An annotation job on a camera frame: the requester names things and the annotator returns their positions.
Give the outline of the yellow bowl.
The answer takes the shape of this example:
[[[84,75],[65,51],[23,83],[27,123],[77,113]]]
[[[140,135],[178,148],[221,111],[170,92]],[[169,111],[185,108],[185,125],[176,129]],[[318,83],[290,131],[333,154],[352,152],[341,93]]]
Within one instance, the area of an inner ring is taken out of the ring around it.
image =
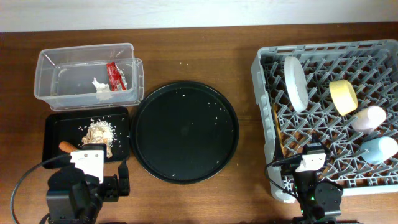
[[[340,115],[345,116],[358,107],[358,99],[352,84],[348,80],[329,83],[330,95]]]

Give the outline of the white tissue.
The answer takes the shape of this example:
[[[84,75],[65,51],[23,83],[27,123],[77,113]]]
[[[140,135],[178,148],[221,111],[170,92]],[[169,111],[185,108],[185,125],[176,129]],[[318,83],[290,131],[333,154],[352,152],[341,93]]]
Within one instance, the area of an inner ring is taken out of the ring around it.
[[[96,97],[99,100],[108,100],[112,98],[111,90],[108,84],[100,83],[96,78],[93,79],[92,84],[96,88]]]

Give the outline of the grey dishwasher rack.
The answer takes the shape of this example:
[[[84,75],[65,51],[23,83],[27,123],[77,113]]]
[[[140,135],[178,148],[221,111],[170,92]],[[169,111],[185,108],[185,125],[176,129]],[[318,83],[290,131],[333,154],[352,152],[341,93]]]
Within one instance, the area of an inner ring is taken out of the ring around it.
[[[284,80],[284,61],[296,57],[307,80],[308,106],[294,110]],[[277,105],[284,157],[302,151],[316,135],[331,150],[320,178],[343,186],[344,194],[366,195],[397,191],[397,156],[372,165],[361,157],[361,144],[383,136],[397,137],[397,41],[369,40],[329,44],[263,47],[251,66],[256,103],[264,129],[267,162],[275,156],[275,122],[272,105]],[[386,120],[370,134],[355,131],[353,113],[339,114],[329,83],[348,80],[358,99],[358,110],[380,106]]]

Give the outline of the nut shells and rice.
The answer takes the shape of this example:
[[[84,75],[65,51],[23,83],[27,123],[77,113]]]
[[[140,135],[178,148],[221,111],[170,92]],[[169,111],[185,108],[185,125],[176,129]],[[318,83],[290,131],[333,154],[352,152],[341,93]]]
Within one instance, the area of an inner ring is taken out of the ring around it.
[[[82,137],[83,144],[105,144],[106,157],[112,158],[111,146],[114,140],[114,129],[107,121],[97,121],[90,124],[87,134]]]

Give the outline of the grey round plate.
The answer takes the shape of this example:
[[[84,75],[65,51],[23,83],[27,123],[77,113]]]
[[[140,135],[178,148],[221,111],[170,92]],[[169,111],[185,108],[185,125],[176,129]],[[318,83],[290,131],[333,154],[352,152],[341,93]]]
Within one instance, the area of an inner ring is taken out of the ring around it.
[[[308,106],[307,81],[300,61],[293,56],[288,56],[284,61],[285,85],[289,100],[298,113],[303,112]]]

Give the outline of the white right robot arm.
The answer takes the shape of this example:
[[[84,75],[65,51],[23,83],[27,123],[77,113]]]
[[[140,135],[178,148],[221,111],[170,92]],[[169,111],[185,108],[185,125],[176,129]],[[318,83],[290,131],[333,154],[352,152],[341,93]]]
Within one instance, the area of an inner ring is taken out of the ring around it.
[[[283,167],[292,172],[294,194],[300,204],[302,215],[292,219],[299,223],[336,223],[341,215],[343,188],[328,180],[319,180],[317,172],[323,167],[325,153],[296,155],[272,163],[273,167]]]

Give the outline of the orange carrot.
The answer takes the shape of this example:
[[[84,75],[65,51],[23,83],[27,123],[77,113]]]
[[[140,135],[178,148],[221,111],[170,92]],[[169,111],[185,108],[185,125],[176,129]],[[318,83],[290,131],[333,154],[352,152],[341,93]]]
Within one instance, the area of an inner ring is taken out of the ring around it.
[[[74,152],[74,151],[77,151],[78,149],[74,146],[74,145],[72,145],[72,144],[70,144],[69,142],[66,142],[66,141],[62,141],[60,144],[59,144],[59,149],[61,150],[61,151],[63,151],[63,152],[66,152],[66,153],[71,153],[71,152]]]

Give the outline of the red snack wrapper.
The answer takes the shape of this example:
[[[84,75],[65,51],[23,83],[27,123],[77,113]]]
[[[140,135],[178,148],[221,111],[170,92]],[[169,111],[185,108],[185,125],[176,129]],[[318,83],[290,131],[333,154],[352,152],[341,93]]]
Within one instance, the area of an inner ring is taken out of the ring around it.
[[[126,90],[126,82],[122,71],[117,67],[115,62],[107,63],[106,70],[109,77],[109,85],[111,91],[124,91]]]

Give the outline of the round black serving tray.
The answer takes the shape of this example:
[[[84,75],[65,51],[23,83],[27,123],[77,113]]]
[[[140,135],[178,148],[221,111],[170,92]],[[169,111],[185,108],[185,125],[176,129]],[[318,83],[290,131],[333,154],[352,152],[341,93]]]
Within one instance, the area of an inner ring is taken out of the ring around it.
[[[174,82],[139,104],[130,141],[148,173],[172,184],[194,184],[216,175],[234,156],[239,123],[231,103],[216,89]]]

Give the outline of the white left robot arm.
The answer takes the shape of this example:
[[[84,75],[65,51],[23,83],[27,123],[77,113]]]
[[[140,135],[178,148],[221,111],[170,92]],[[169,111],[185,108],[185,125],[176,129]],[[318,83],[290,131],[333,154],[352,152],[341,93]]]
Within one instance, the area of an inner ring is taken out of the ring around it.
[[[95,223],[105,202],[117,202],[130,194],[129,170],[125,160],[118,174],[103,177],[103,182],[83,170],[68,166],[47,181],[48,214],[41,223]]]

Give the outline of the black rectangular tray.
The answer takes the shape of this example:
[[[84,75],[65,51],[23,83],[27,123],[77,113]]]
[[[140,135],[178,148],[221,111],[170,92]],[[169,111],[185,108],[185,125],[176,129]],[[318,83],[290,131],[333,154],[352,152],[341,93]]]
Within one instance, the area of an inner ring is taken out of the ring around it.
[[[98,110],[70,111],[51,114],[45,122],[42,160],[46,161],[62,155],[58,145],[69,142],[77,148],[82,147],[81,139],[86,136],[90,124],[105,121],[114,133],[112,157],[105,162],[127,160],[130,157],[129,114],[125,107],[103,108]]]

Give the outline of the blue cup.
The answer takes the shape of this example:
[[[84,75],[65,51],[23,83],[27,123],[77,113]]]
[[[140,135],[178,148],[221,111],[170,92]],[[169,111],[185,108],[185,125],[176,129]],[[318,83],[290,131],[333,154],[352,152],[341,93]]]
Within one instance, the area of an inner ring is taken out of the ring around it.
[[[378,165],[397,153],[397,142],[391,137],[383,136],[364,142],[360,149],[367,150],[361,156],[367,163]]]

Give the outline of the pink cup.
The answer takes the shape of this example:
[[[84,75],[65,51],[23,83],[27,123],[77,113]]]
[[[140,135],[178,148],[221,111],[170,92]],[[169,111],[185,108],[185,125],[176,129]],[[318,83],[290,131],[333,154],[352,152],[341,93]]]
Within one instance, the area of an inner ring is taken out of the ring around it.
[[[370,134],[386,120],[386,112],[380,106],[370,106],[354,115],[357,120],[352,124],[355,131]]]

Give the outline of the clear plastic bin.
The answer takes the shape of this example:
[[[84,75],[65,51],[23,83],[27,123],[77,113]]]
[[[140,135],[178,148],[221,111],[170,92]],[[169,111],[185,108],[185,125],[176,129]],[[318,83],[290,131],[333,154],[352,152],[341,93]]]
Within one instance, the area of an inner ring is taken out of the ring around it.
[[[99,100],[92,81],[109,85],[106,64],[111,62],[122,71],[127,88]],[[143,62],[130,43],[45,49],[37,61],[34,95],[54,111],[135,106],[144,98]]]

